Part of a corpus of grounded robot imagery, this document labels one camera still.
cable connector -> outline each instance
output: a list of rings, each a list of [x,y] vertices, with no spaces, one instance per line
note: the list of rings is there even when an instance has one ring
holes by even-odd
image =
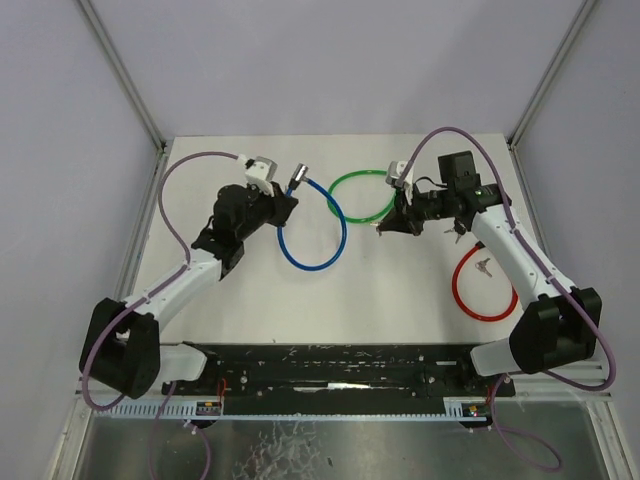
[[[307,181],[307,172],[309,171],[309,167],[307,167],[304,163],[299,163],[296,167],[293,175],[291,175],[291,180],[289,180],[288,187],[291,190],[296,190],[301,182]]]

white tabletop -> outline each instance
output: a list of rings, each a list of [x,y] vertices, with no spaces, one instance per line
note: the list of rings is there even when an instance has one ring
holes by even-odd
[[[507,193],[524,226],[533,233],[530,217],[504,137],[476,138],[493,157]],[[339,176],[359,169],[386,170],[393,160],[408,160],[422,135],[328,135],[255,137],[180,137],[171,149],[169,165],[185,155],[222,150],[264,156],[278,163],[275,180],[286,186],[299,163],[308,176],[328,188]],[[455,134],[441,134],[422,151],[415,177],[439,180],[437,156],[471,150],[482,182],[493,183],[480,153]],[[212,213],[218,190],[244,183],[241,168],[226,158],[192,160],[167,182],[169,218],[187,243],[197,237]],[[425,182],[421,190],[431,188]],[[392,195],[384,177],[359,177],[336,189],[345,214],[369,216]],[[337,219],[323,197],[303,184],[285,238],[293,256],[317,264],[330,258],[340,241]],[[281,254],[275,228],[265,225],[245,242],[240,264],[214,288],[195,298],[174,318],[162,341],[198,343],[458,343],[487,342],[509,335],[521,314],[487,324],[459,310],[451,293],[453,270],[476,242],[468,233],[456,245],[456,235],[443,232],[451,220],[426,222],[420,237],[385,233],[373,226],[349,225],[344,254],[321,272],[296,269]],[[460,276],[460,293],[477,312],[495,315],[509,304],[511,288],[495,259],[493,278],[474,268],[492,258],[484,249],[468,262]],[[154,215],[140,263],[135,291],[142,290],[181,261],[181,250]]]

blue loop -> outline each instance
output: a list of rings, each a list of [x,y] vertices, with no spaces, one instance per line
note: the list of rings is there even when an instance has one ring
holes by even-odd
[[[331,205],[334,206],[334,208],[336,209],[336,212],[338,213],[338,218],[340,219],[340,226],[342,227],[342,240],[340,240],[340,246],[338,247],[338,251],[335,253],[333,257],[331,257],[329,260],[327,260],[326,262],[320,265],[304,265],[298,262],[295,258],[293,258],[289,253],[289,250],[287,250],[287,246],[284,243],[284,234],[282,233],[282,227],[278,227],[278,244],[280,245],[280,250],[282,250],[282,253],[285,256],[285,258],[289,260],[289,262],[291,262],[293,266],[298,267],[300,270],[305,270],[307,272],[317,272],[318,270],[324,270],[325,268],[329,268],[331,265],[335,263],[336,260],[338,260],[338,258],[340,258],[340,255],[342,255],[342,252],[344,251],[344,246],[347,244],[347,221],[344,218],[344,214],[342,213],[342,209],[338,205],[338,202],[335,201],[335,199],[329,194],[329,192],[327,192],[324,188],[322,188],[320,185],[318,185],[316,182],[314,182],[310,178],[307,179],[307,183],[311,185],[313,188],[315,188],[317,191],[319,191],[322,195],[324,195],[326,199],[331,203]],[[290,197],[291,193],[293,193],[293,190],[289,188],[286,193],[287,197]]]

green cable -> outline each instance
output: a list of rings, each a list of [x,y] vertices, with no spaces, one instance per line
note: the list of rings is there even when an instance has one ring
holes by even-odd
[[[387,172],[385,170],[357,170],[355,172],[347,173],[346,175],[341,176],[331,184],[331,186],[329,187],[329,195],[332,195],[335,188],[345,180],[348,180],[353,177],[359,177],[360,175],[386,176]],[[391,210],[391,208],[393,207],[393,198],[394,197],[392,196],[389,204],[386,207],[384,207],[382,211],[376,213],[375,215],[371,215],[370,217],[366,217],[366,218],[353,218],[353,217],[347,217],[345,215],[344,219],[349,223],[371,223],[374,220],[377,220],[378,218],[385,216],[389,212],[389,210]],[[333,207],[333,205],[331,205],[331,203],[329,202],[327,202],[327,205],[329,206],[329,210],[331,210],[331,213],[333,213],[337,217],[338,212],[336,212],[336,209]]]

red cable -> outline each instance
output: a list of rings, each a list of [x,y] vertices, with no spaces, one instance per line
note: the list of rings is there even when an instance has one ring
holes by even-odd
[[[518,294],[513,287],[511,287],[511,303],[504,312],[494,316],[480,315],[479,313],[474,312],[464,304],[462,298],[460,298],[460,293],[458,292],[458,277],[460,276],[462,267],[464,267],[464,264],[467,263],[467,260],[469,260],[481,248],[482,247],[475,245],[471,250],[469,250],[469,252],[467,252],[464,257],[462,257],[462,260],[460,260],[460,263],[458,263],[458,266],[453,272],[453,278],[451,279],[451,290],[453,291],[453,298],[456,300],[456,303],[460,307],[460,310],[469,315],[471,318],[475,318],[476,320],[480,320],[481,322],[498,322],[511,315],[516,309],[516,305],[518,305]]]

